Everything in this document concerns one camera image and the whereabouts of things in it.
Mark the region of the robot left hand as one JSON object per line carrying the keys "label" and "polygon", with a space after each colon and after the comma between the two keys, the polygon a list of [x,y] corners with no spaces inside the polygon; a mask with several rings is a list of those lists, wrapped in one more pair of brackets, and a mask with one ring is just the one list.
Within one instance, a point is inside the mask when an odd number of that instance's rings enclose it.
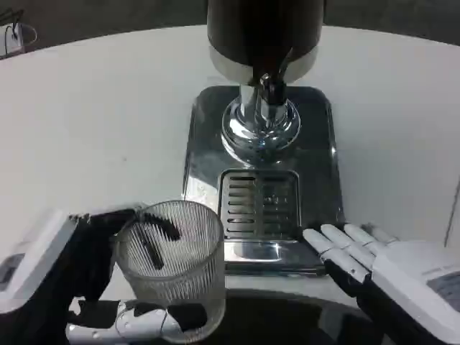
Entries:
{"label": "robot left hand", "polygon": [[114,268],[114,237],[141,208],[46,213],[1,261],[1,342],[129,344],[205,326],[201,303],[101,299]]}

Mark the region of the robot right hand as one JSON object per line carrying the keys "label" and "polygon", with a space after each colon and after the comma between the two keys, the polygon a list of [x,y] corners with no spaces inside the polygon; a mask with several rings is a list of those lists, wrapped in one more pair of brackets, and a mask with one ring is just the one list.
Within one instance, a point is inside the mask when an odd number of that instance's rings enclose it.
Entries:
{"label": "robot right hand", "polygon": [[459,343],[459,256],[344,224],[300,230],[326,273],[394,344]]}

